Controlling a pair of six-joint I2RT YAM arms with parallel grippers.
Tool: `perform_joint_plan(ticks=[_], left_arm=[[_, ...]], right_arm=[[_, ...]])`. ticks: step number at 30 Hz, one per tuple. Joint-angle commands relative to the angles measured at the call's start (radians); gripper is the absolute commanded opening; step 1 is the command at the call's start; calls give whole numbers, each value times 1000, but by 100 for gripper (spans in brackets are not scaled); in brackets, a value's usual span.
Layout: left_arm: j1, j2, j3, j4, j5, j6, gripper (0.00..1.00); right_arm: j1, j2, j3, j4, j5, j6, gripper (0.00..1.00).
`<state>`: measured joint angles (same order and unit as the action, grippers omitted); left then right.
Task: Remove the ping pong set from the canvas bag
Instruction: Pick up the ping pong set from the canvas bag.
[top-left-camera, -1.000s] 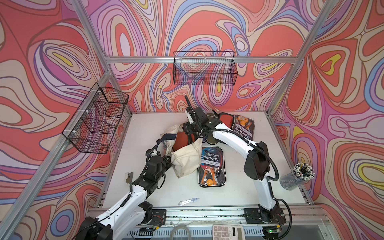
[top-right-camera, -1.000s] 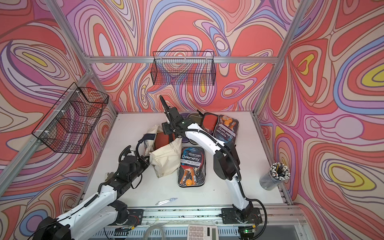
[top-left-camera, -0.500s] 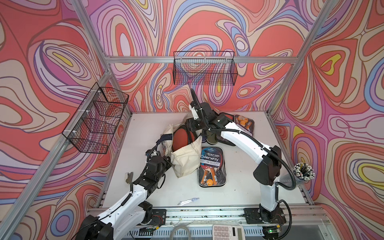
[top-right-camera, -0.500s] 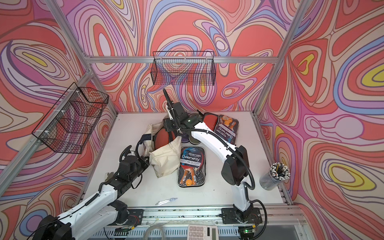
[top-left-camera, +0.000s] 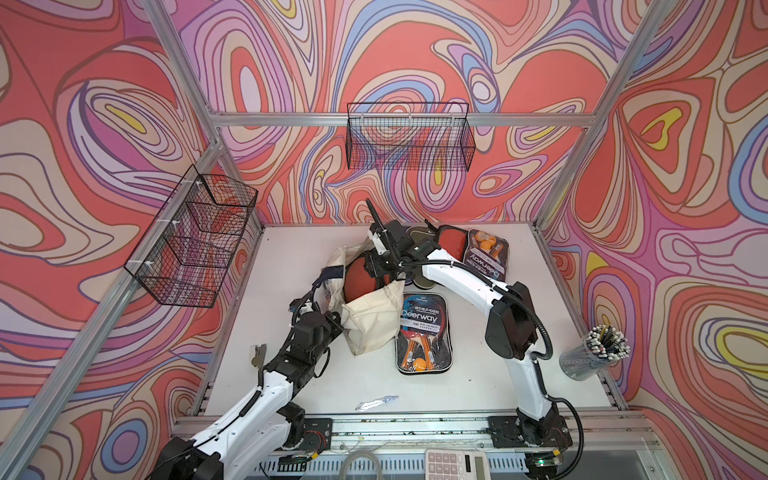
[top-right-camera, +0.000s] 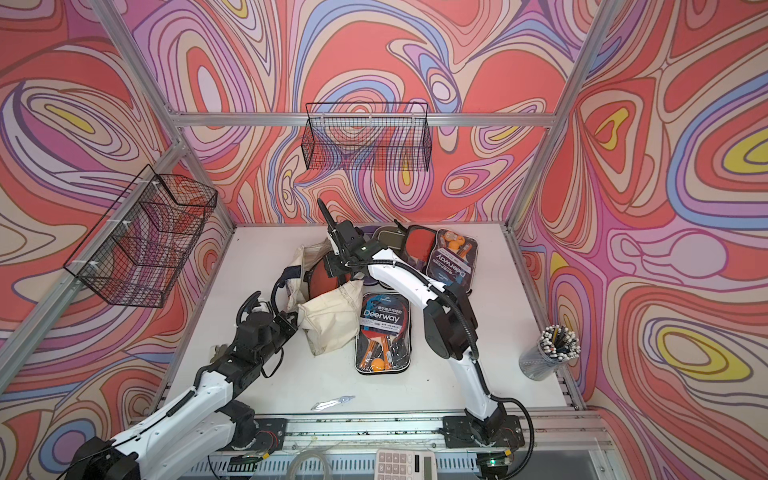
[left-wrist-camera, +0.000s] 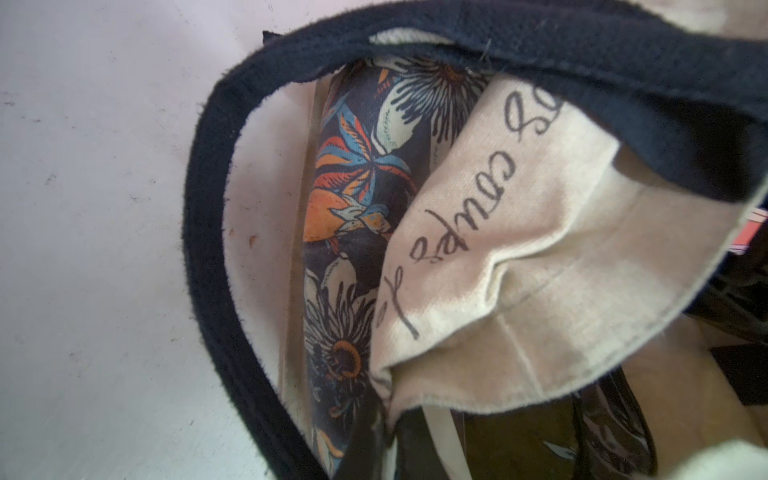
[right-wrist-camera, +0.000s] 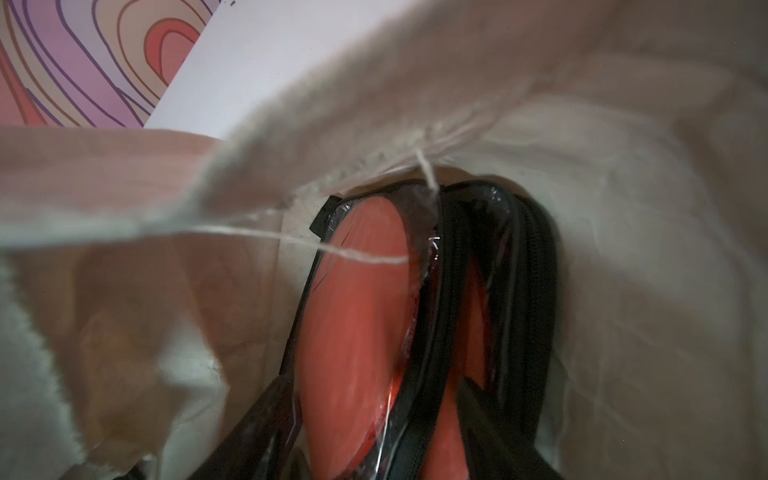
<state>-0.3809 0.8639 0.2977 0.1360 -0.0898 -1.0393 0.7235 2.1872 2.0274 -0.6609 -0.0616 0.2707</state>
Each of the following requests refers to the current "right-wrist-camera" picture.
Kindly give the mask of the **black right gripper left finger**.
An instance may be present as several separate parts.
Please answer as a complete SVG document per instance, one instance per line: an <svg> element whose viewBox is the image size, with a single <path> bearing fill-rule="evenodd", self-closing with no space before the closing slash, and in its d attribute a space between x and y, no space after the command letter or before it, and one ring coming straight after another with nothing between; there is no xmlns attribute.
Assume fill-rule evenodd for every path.
<svg viewBox="0 0 768 480"><path fill-rule="evenodd" d="M280 375L190 480L277 479L300 431L294 382Z"/></svg>

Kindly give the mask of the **black ping pong case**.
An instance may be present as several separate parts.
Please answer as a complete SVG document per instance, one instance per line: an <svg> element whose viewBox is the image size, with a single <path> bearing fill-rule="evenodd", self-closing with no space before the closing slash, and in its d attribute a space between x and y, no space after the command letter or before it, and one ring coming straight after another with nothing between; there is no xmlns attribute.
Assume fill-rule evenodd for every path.
<svg viewBox="0 0 768 480"><path fill-rule="evenodd" d="M439 408L445 400L456 404L449 368L472 267L479 270L483 379L461 374L457 388L463 378L473 380L533 445L542 410L557 310L557 254L544 211L486 180L444 187L437 202L437 252L379 479L424 473Z"/></svg>

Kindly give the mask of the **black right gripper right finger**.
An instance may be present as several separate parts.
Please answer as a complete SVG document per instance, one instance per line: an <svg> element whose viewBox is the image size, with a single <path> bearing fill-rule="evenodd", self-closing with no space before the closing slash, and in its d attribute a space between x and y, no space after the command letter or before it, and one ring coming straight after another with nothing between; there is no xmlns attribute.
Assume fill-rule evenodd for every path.
<svg viewBox="0 0 768 480"><path fill-rule="evenodd" d="M494 399L468 377L458 384L456 404L470 479L562 480Z"/></svg>

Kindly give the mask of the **cream canvas tote bag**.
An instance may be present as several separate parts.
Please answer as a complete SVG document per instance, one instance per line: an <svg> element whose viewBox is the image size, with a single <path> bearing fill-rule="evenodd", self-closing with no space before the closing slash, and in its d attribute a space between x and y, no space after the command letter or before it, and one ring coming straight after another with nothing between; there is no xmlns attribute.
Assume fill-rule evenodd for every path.
<svg viewBox="0 0 768 480"><path fill-rule="evenodd" d="M5 1L1 475L190 479L329 198L534 201L562 479L767 475L763 1Z"/></svg>

